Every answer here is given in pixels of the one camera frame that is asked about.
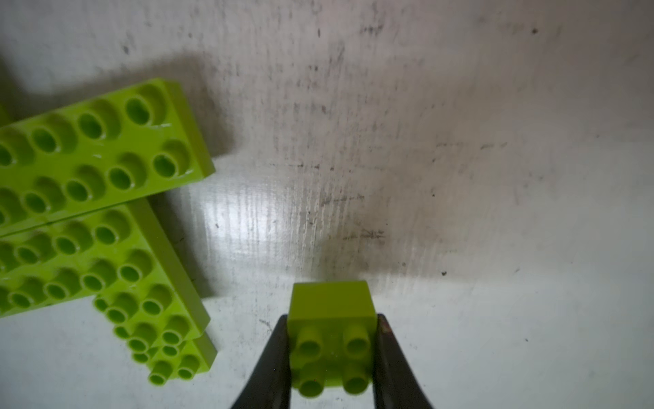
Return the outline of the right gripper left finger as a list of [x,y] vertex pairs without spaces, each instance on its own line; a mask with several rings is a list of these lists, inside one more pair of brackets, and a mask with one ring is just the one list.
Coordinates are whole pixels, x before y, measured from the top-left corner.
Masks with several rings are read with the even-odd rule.
[[232,408],[291,407],[290,341],[287,317],[281,315],[255,368]]

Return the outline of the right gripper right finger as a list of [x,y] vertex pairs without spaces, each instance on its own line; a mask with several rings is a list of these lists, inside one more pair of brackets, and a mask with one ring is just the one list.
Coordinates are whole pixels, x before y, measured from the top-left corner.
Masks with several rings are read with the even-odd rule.
[[373,364],[376,409],[428,408],[434,406],[417,382],[387,318],[377,315]]

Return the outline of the small green lego brick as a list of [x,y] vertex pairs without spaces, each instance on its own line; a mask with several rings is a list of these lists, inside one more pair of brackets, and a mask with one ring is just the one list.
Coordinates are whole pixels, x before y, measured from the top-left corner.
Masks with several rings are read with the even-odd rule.
[[292,387],[305,398],[371,381],[377,314],[365,281],[296,283],[287,316]]

